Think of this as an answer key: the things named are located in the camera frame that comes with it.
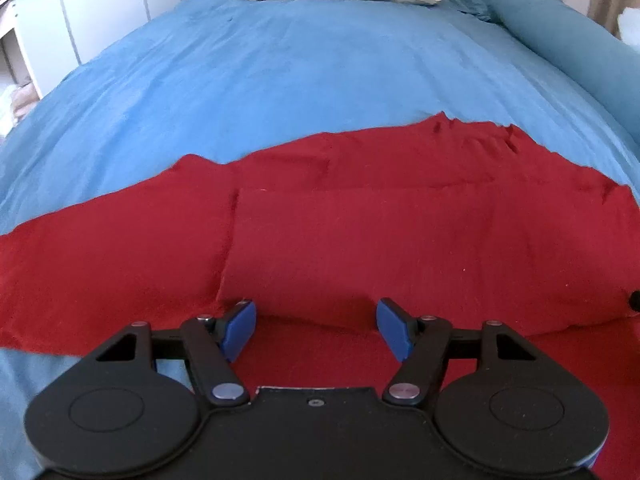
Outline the rolled blue duvet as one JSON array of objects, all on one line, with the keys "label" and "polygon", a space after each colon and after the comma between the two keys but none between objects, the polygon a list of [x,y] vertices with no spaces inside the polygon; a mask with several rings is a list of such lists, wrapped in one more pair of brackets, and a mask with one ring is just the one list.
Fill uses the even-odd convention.
[{"label": "rolled blue duvet", "polygon": [[639,52],[562,0],[449,0],[503,26],[596,99],[639,137]]}]

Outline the white shelf unit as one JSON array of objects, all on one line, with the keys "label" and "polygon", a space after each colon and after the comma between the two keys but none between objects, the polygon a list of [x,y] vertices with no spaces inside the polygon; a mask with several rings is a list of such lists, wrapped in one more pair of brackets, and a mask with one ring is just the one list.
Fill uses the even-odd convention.
[{"label": "white shelf unit", "polygon": [[5,122],[21,122],[76,67],[62,0],[1,0]]}]

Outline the red garment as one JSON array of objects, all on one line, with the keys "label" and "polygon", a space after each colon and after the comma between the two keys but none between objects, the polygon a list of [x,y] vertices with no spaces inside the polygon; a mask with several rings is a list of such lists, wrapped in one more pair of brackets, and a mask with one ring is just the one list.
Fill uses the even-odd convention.
[{"label": "red garment", "polygon": [[382,388],[392,298],[458,327],[493,318],[602,398],[596,471],[639,474],[639,207],[516,127],[438,115],[322,133],[149,180],[1,239],[1,474],[38,474],[27,403],[134,321],[174,328],[250,298],[236,362],[259,386]]}]

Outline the blue bed sheet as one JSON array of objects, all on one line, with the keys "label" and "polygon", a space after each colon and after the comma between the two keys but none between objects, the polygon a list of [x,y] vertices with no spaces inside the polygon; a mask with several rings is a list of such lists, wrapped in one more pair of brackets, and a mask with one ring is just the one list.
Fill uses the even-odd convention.
[{"label": "blue bed sheet", "polygon": [[1,229],[186,154],[233,162],[437,113],[517,125],[571,162],[639,184],[639,138],[503,26],[451,3],[186,0],[76,68],[9,135]]}]

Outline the light blue pillow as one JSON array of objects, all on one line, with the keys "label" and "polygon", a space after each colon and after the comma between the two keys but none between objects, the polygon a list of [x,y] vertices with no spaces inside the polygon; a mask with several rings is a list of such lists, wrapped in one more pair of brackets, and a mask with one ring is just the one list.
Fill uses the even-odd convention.
[{"label": "light blue pillow", "polygon": [[640,51],[640,9],[626,8],[617,18],[620,40],[636,51]]}]

